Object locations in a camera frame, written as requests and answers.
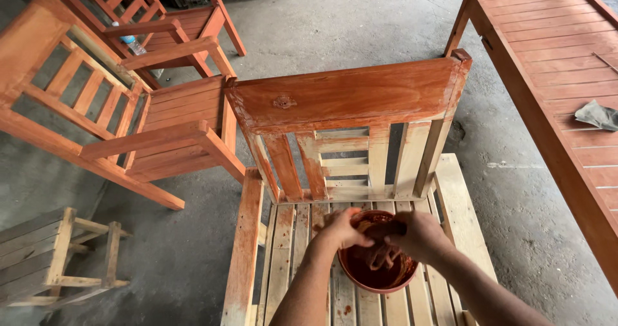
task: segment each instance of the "chair armrest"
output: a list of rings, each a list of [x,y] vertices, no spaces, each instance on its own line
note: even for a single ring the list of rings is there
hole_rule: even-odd
[[[107,37],[120,37],[150,33],[165,33],[180,29],[181,22],[176,18],[165,18],[153,22],[110,26],[103,31]]]
[[[202,51],[215,51],[218,47],[219,40],[217,40],[217,37],[202,37],[189,42],[174,45],[174,47],[159,49],[158,51],[148,52],[124,59],[121,64],[127,70],[135,70],[141,67],[147,67],[170,61],[172,59],[186,57]]]
[[[208,131],[208,122],[197,120],[189,123],[137,133],[126,137],[104,140],[85,145],[79,154],[84,159],[98,159],[121,153],[151,148],[174,141],[196,139]]]

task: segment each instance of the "wooden stool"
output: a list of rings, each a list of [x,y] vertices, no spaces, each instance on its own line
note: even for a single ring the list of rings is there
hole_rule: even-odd
[[[75,217],[76,212],[73,208],[61,208],[0,232],[0,307],[57,308],[128,284],[116,280],[116,266],[120,237],[131,235],[121,230],[118,222],[100,225]],[[89,248],[81,243],[106,233],[109,235],[104,275],[101,278],[65,276],[67,254],[88,252]],[[87,289],[61,298],[62,286]],[[47,296],[35,296],[45,290],[49,290]]]

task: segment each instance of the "wood knot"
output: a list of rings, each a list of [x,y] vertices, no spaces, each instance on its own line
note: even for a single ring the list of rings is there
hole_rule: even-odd
[[[287,95],[282,95],[273,100],[273,107],[276,109],[289,109],[296,105],[296,101]]]

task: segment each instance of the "water bottle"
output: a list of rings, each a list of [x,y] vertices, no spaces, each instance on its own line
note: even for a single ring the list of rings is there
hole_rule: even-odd
[[[112,26],[119,26],[119,25],[120,24],[118,22],[112,23]],[[135,39],[135,36],[133,35],[121,36],[120,39],[122,40],[122,42],[126,43],[129,48],[131,48],[131,51],[133,51],[133,54],[142,55],[146,53],[146,50],[144,49],[144,47],[142,47],[142,45],[139,42],[137,42],[137,40]]]
[[[119,25],[120,24],[118,22],[112,23],[112,26],[119,26]],[[122,40],[122,42],[126,43],[129,48],[131,48],[131,51],[133,51],[133,54],[142,55],[146,53],[146,50],[144,49],[144,47],[142,47],[142,45],[139,42],[137,42],[137,40],[135,39],[135,36],[133,35],[121,36],[120,39]],[[150,70],[150,73],[152,73],[154,77],[160,78],[161,74],[163,73],[163,69]]]

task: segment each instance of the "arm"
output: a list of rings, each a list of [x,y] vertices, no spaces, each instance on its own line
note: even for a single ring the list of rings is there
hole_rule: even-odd
[[[350,225],[351,217],[359,212],[359,208],[348,208],[325,218],[326,226],[307,246],[303,262],[274,313],[271,325],[324,325],[326,288],[335,253],[352,245],[373,245],[371,239]]]
[[[433,216],[413,211],[398,213],[395,219],[407,224],[406,235],[391,235],[384,240],[436,268],[457,290],[480,325],[552,325],[459,252]]]

